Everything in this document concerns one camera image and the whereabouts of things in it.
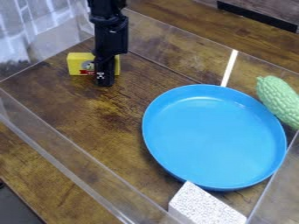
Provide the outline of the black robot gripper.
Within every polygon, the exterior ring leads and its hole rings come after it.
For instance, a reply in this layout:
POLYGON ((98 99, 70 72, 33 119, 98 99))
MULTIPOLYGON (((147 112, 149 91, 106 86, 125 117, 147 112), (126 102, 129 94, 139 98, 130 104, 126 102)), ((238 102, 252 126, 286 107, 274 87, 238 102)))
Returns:
POLYGON ((89 0, 90 22, 95 25, 95 77, 102 87, 115 84, 115 58, 127 53, 129 16, 122 10, 127 0, 89 0))

